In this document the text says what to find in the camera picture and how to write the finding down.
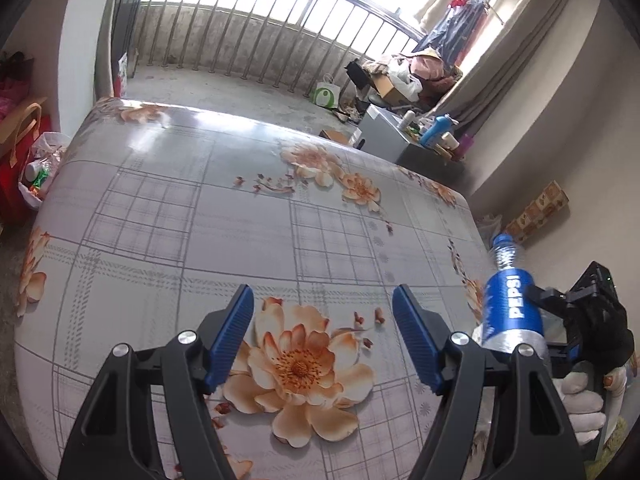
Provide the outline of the right hand white glove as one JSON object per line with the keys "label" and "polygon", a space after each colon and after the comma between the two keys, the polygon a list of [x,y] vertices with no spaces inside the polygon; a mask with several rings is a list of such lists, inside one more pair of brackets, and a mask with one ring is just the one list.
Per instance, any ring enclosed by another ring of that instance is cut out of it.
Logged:
{"label": "right hand white glove", "polygon": [[608,440],[617,425],[627,388],[625,367],[616,367],[604,376],[602,385],[610,396],[605,408],[605,395],[588,388],[589,376],[578,370],[553,383],[572,424],[577,442],[586,445],[599,436]]}

